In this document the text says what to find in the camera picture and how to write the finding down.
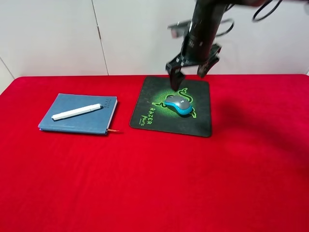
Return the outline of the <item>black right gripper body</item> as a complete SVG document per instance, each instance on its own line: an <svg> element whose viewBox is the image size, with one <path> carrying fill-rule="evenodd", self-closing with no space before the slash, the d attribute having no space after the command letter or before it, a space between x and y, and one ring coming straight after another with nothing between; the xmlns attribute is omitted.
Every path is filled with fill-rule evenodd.
<svg viewBox="0 0 309 232"><path fill-rule="evenodd" d="M166 64L166 71L170 68L185 68L203 65L212 57L219 57L222 47L217 44L197 42L185 36L180 53Z"/></svg>

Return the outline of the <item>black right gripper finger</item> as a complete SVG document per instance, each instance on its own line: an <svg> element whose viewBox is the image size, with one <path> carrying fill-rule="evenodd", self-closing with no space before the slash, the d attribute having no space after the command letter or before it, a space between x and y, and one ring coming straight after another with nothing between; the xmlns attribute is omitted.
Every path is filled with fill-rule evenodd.
<svg viewBox="0 0 309 232"><path fill-rule="evenodd" d="M207 73L210 71L210 69L216 64L218 63L220 60L219 57L212 57L211 59L209 59L209 61L203 65L199 65L198 69L197 69L197 75L201 78L204 78Z"/></svg>
<svg viewBox="0 0 309 232"><path fill-rule="evenodd" d="M169 80L171 89L178 91L182 81L185 79L185 75L181 72L181 68L168 69Z"/></svg>

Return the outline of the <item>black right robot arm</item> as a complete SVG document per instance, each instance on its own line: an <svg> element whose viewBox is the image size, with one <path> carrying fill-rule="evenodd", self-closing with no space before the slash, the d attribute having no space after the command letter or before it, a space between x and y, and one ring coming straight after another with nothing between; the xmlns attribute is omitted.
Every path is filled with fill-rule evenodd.
<svg viewBox="0 0 309 232"><path fill-rule="evenodd" d="M270 16L282 3L281 0L263 17L257 15L272 1L270 0L197 0L192 19L168 26L173 38L183 37L180 53L166 64L170 85L178 90L185 75L182 68L197 66L197 75L204 78L209 70L220 60L221 46L214 43L216 37L229 33L234 20L222 20L225 12L233 6L258 7L252 17L259 22Z"/></svg>

